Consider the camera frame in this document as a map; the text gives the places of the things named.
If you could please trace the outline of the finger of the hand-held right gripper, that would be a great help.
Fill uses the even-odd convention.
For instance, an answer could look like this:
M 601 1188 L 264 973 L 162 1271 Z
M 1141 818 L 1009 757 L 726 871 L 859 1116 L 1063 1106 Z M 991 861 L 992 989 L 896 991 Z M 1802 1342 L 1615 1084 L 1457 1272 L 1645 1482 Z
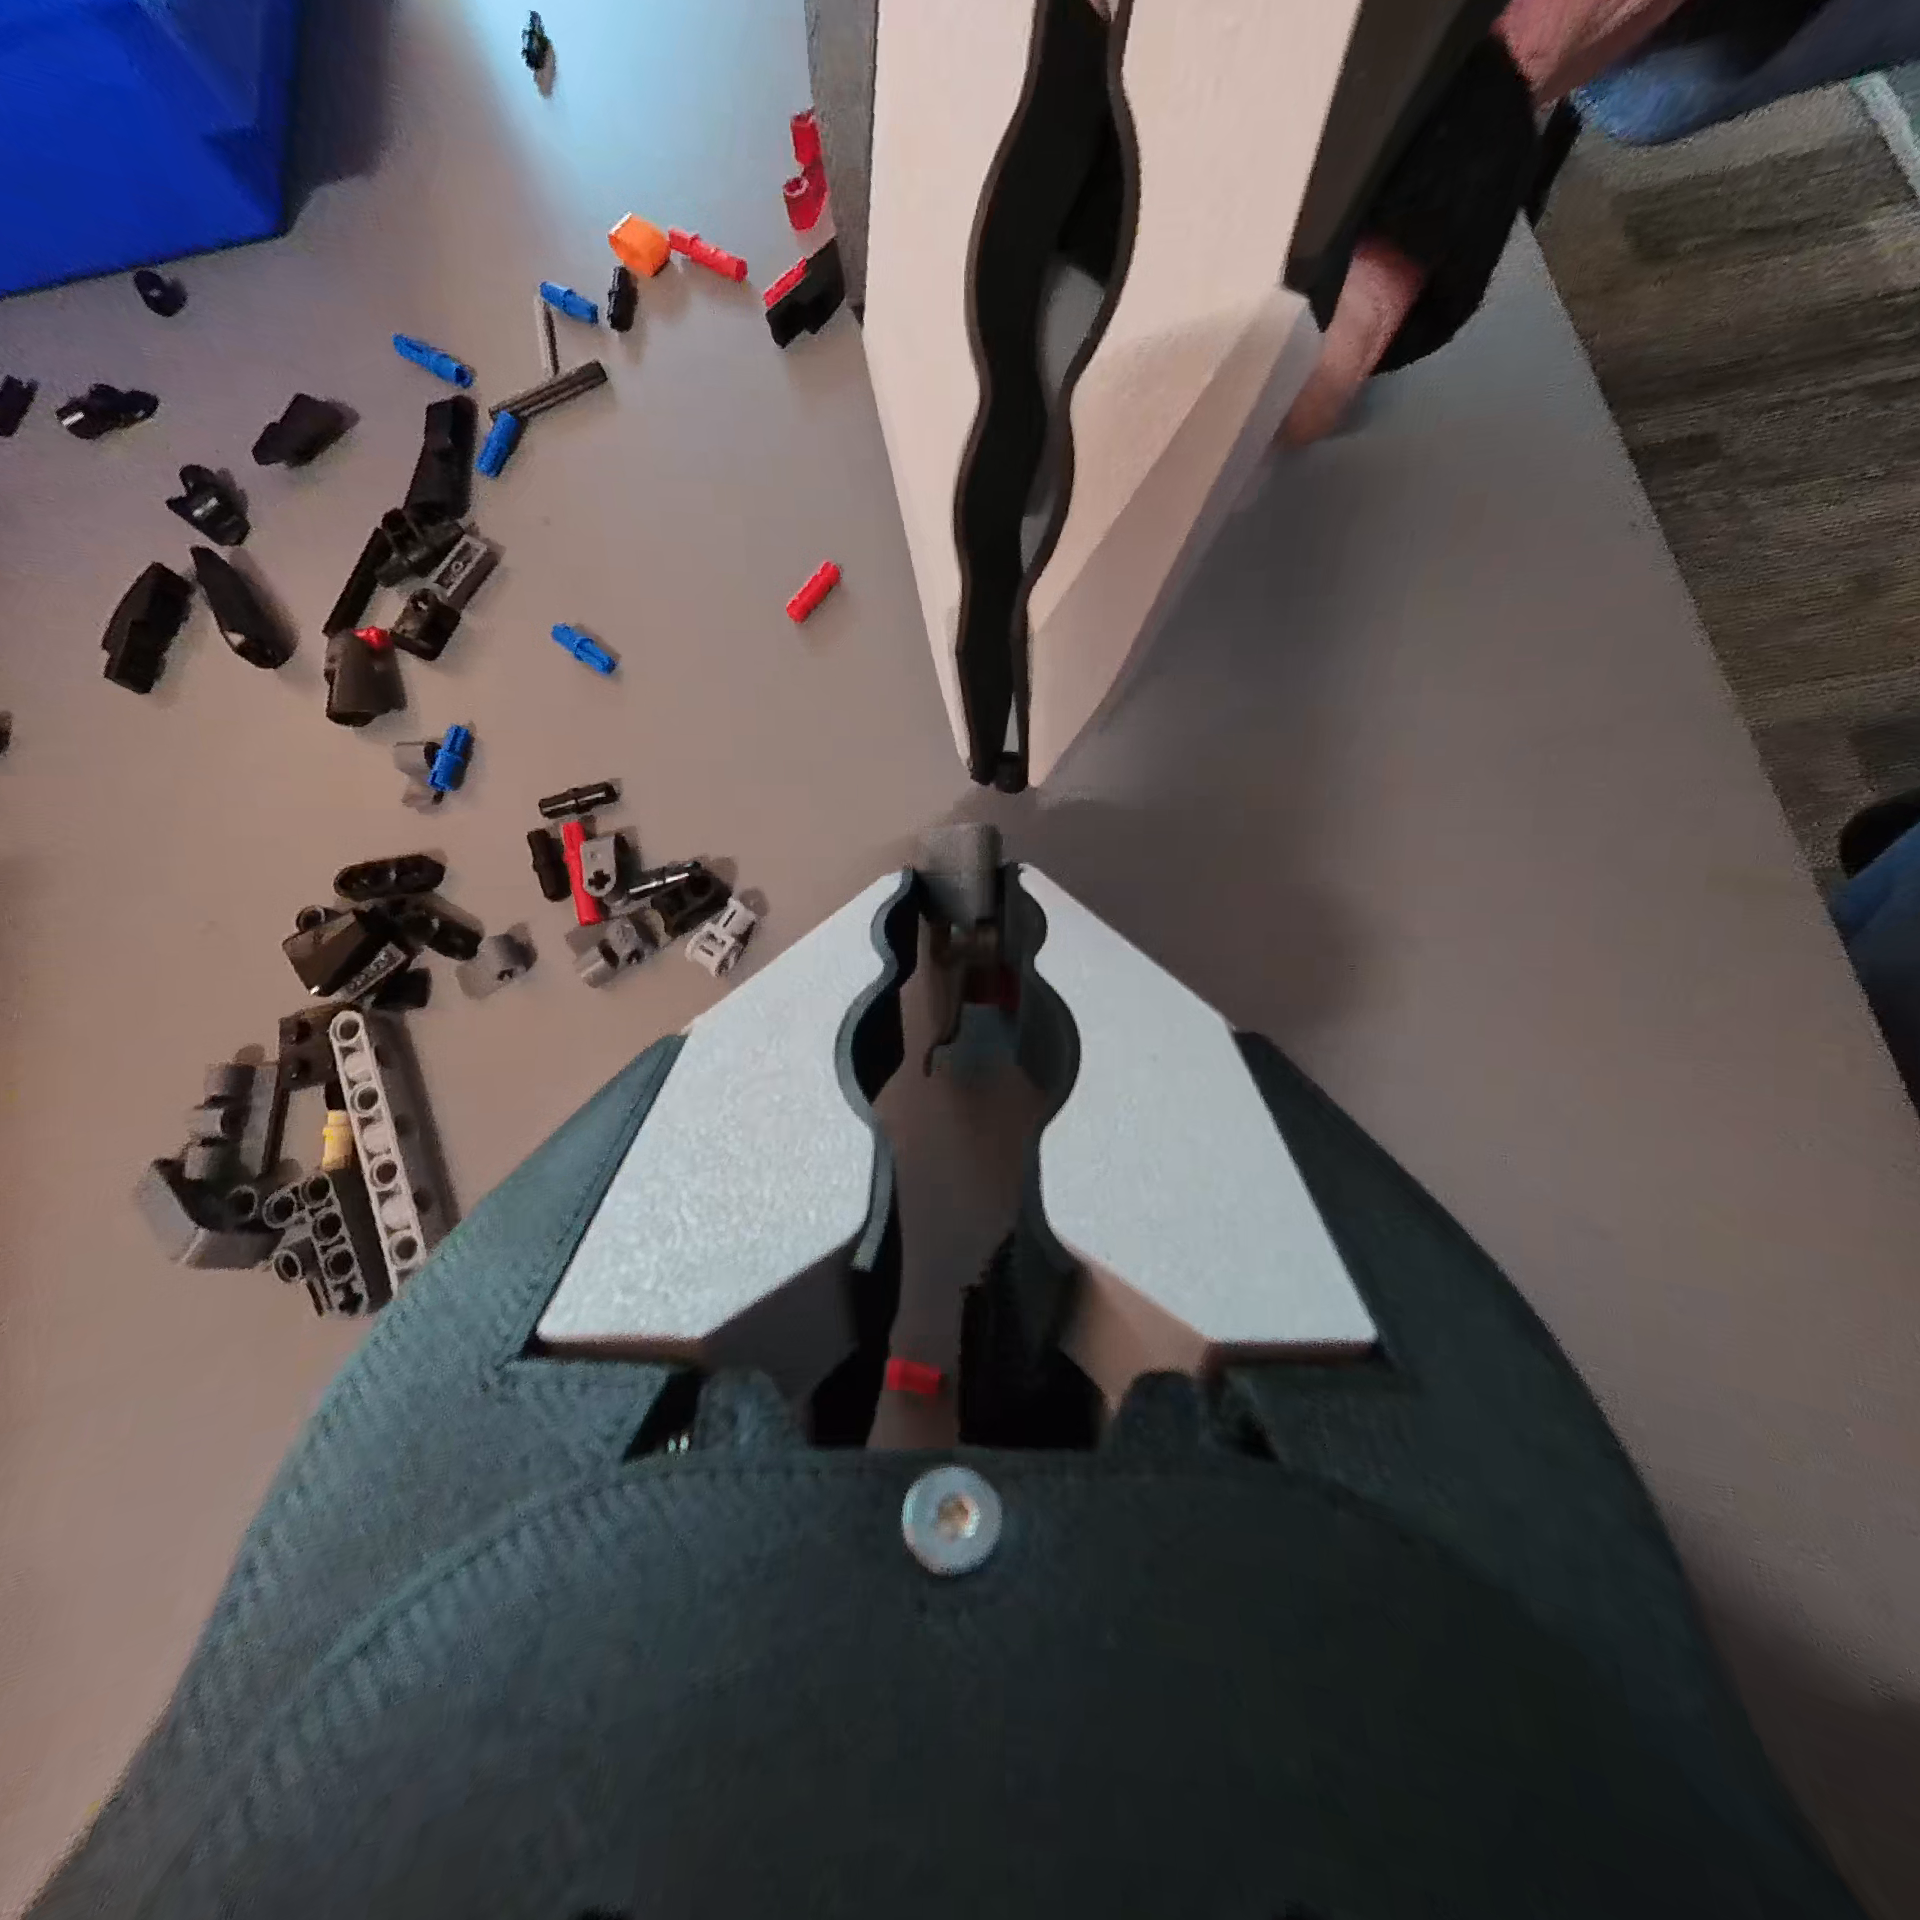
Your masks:
M 978 408 L 970 253 L 1032 59 L 1034 2 L 881 2 L 865 354 L 957 750 L 959 478 Z
M 1362 4 L 1049 4 L 982 227 L 982 780 L 1113 703 L 1298 398 L 1289 283 Z

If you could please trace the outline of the black lego subassembly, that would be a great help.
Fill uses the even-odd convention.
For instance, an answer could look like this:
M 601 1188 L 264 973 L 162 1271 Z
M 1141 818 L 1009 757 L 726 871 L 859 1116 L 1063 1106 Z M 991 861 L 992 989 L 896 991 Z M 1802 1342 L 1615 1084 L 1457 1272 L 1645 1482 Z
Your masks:
M 665 939 L 723 914 L 731 902 L 731 887 L 699 860 L 665 861 L 641 871 L 626 893 L 626 907 L 653 916 Z

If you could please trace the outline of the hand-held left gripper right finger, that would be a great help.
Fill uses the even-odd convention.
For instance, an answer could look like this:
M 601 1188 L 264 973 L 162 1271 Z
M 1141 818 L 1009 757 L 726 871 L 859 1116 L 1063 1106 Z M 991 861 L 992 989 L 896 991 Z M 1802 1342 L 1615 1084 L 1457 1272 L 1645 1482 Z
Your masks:
M 1040 1127 L 1040 1221 L 1072 1264 L 1063 1350 L 1118 1407 L 1141 1376 L 1358 1359 L 1376 1318 L 1237 1034 L 1032 864 L 1032 962 L 1070 1070 Z

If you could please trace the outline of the person's blue sweater torso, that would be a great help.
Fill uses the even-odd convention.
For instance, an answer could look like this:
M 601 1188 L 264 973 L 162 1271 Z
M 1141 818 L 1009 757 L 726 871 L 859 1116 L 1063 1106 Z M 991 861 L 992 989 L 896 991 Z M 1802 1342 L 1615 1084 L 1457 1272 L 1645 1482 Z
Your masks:
M 1918 791 L 1863 806 L 1841 830 L 1839 861 L 1832 916 L 1918 1104 Z

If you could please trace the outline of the blue plastic bin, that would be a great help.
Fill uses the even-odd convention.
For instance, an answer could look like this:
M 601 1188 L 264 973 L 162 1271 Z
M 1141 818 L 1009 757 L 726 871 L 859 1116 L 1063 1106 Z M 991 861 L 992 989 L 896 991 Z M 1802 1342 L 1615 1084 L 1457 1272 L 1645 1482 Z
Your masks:
M 289 227 L 302 2 L 5 2 L 2 296 Z

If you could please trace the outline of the grey beam lego subassembly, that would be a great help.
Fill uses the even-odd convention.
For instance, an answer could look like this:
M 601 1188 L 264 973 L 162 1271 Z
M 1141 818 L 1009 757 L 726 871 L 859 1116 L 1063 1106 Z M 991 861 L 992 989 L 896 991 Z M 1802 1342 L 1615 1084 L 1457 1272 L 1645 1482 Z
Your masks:
M 182 1268 L 270 1272 L 328 1318 L 383 1312 L 458 1218 L 406 1021 L 334 1002 L 215 1063 L 134 1203 Z

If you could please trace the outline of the person's right hand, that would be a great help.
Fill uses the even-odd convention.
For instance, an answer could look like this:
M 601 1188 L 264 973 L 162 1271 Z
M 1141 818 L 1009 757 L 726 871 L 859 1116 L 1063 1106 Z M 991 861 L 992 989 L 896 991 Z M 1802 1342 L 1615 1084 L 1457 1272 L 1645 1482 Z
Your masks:
M 1678 2 L 1514 2 L 1494 34 L 1527 84 L 1531 108 L 1551 108 L 1651 37 Z M 1418 303 L 1426 269 L 1383 237 L 1362 237 L 1327 327 L 1322 356 L 1295 398 L 1281 444 L 1331 436 L 1379 370 Z

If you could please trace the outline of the small lego subassembly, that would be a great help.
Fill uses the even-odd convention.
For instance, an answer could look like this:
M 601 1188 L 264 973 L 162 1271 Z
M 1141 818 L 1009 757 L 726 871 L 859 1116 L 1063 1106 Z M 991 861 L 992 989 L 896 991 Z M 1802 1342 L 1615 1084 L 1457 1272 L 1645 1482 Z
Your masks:
M 970 1011 L 1015 1021 L 1023 976 L 1006 950 L 1002 831 L 950 823 L 920 842 L 918 885 L 929 956 L 930 1034 L 921 1070 L 934 1076 Z

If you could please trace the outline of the scattered black lego pieces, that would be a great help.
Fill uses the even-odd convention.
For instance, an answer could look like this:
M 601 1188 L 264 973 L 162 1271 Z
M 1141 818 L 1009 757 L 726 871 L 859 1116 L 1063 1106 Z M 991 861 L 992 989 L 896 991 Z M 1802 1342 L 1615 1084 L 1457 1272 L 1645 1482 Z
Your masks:
M 328 12 L 347 4 L 305 4 L 305 8 L 310 6 Z M 807 99 L 806 108 L 817 108 L 817 87 L 807 87 L 807 94 L 817 99 Z M 783 140 L 787 140 L 793 115 L 783 119 Z M 293 187 L 289 186 L 291 220 L 286 230 L 295 220 L 291 197 Z M 797 232 L 797 240 L 807 253 L 817 245 L 825 245 L 829 258 L 833 258 L 833 245 L 825 242 L 823 227 L 807 236 Z M 685 267 L 675 267 L 672 260 L 685 258 L 672 256 L 663 272 L 686 277 Z M 129 283 L 143 309 L 160 319 L 173 319 L 189 307 L 189 291 L 182 285 L 182 278 L 166 272 L 166 267 L 176 262 L 179 258 L 129 275 Z M 645 278 L 618 262 L 609 288 L 607 316 L 601 314 L 599 327 L 587 328 L 613 328 L 625 339 L 633 328 L 637 314 L 641 311 L 641 282 Z M 570 365 L 566 354 L 558 356 L 557 314 L 541 296 L 535 311 L 543 328 L 543 376 L 531 389 L 501 396 L 493 402 L 493 416 L 501 407 L 512 408 L 523 418 L 523 424 L 609 383 L 609 370 L 597 358 L 585 356 L 577 365 Z M 79 442 L 94 444 L 107 435 L 120 435 L 151 421 L 158 405 L 151 390 L 136 389 L 127 381 L 94 380 L 86 394 L 63 400 L 56 413 L 64 432 Z M 341 402 L 298 394 L 289 400 L 281 416 L 264 424 L 253 459 L 264 467 L 283 467 L 286 471 L 310 467 L 338 442 L 350 423 L 353 416 Z M 367 555 L 354 564 L 337 608 L 328 612 L 328 646 L 341 645 L 334 635 L 347 635 L 343 645 L 347 646 L 350 663 L 354 646 L 367 654 L 374 646 L 391 645 L 385 634 L 376 634 L 371 640 L 353 640 L 353 627 L 363 620 L 376 588 L 406 582 L 409 573 L 425 576 L 442 563 L 442 552 L 465 536 L 456 520 L 471 508 L 471 478 L 459 462 L 477 463 L 482 445 L 481 435 L 474 389 L 456 389 L 456 398 L 435 400 L 425 408 L 424 452 L 409 495 L 401 510 L 389 512 L 374 531 Z M 209 468 L 209 463 L 184 463 L 179 487 L 179 495 L 169 495 L 166 504 L 199 542 L 193 546 L 199 588 L 209 595 L 209 604 L 218 616 L 215 621 L 225 624 L 230 646 L 250 666 L 264 670 L 281 667 L 295 652 L 291 631 L 281 631 L 275 614 L 258 600 L 256 590 L 243 584 L 243 576 L 206 546 L 206 542 L 234 546 L 250 536 L 245 499 L 225 472 Z M 103 677 L 111 684 L 143 694 L 154 690 L 193 608 L 194 588 L 194 580 L 189 580 L 162 563 L 147 564 L 136 576 L 136 582 L 103 627 Z M 358 663 L 353 663 L 350 678 L 358 678 Z

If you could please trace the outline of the person's right forearm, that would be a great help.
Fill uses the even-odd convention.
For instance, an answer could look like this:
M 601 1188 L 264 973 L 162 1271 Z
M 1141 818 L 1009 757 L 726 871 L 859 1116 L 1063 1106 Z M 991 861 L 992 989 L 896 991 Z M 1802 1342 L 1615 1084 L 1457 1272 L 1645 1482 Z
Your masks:
M 1663 146 L 1917 59 L 1917 2 L 1625 4 L 1569 95 L 1600 132 Z

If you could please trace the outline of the dark grey lego pin connector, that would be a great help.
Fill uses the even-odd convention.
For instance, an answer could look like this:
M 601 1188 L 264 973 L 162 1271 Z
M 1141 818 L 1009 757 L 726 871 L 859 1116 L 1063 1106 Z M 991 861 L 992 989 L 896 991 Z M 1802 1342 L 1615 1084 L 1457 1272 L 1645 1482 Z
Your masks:
M 642 966 L 663 944 L 661 922 L 645 902 L 567 930 L 575 973 L 593 989 L 605 989 L 613 978 Z

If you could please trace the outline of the black lego panel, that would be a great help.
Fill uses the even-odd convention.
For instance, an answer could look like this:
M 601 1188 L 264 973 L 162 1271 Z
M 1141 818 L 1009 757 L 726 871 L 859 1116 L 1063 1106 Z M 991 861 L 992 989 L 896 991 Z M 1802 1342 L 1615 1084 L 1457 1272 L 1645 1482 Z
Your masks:
M 481 944 L 482 928 L 437 896 L 393 896 L 307 907 L 281 952 L 317 1002 L 418 1006 L 408 980 L 427 956 L 466 962 Z

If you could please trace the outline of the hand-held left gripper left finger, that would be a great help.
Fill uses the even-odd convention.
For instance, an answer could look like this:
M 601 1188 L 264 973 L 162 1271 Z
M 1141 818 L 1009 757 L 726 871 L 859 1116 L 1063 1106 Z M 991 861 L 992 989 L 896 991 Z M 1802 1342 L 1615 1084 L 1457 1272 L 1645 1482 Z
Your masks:
M 891 871 L 672 1050 L 535 1326 L 547 1356 L 769 1376 L 817 1443 L 866 1443 L 902 1300 L 896 1154 L 921 888 Z

